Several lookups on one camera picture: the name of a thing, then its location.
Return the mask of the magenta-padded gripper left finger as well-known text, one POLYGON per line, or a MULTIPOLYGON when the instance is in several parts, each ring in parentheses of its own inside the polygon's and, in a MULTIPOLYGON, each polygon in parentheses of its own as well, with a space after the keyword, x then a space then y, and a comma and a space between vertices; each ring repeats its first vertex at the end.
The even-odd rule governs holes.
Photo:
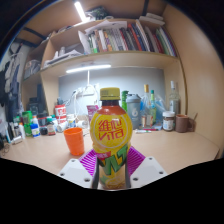
POLYGON ((97 189, 99 167, 95 151, 90 150, 79 159, 70 159, 58 176, 83 188, 97 189))

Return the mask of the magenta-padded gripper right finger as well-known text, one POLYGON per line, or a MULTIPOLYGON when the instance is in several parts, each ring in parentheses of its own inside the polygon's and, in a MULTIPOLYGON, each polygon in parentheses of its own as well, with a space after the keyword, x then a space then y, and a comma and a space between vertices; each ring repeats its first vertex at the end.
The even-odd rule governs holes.
POLYGON ((167 175, 154 157, 145 157, 134 147, 129 149, 125 176, 127 188, 140 188, 167 175))

